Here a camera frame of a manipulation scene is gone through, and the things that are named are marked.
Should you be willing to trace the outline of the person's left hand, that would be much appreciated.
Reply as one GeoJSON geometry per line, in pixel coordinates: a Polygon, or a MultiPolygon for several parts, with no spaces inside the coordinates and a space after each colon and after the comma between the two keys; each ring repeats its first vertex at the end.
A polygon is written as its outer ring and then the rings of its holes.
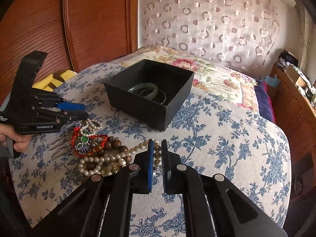
{"type": "Polygon", "coordinates": [[[14,150],[17,152],[27,152],[27,149],[33,137],[32,135],[19,135],[14,131],[12,126],[3,124],[1,124],[0,134],[1,148],[7,148],[8,139],[12,139],[15,141],[13,147],[14,150]]]}

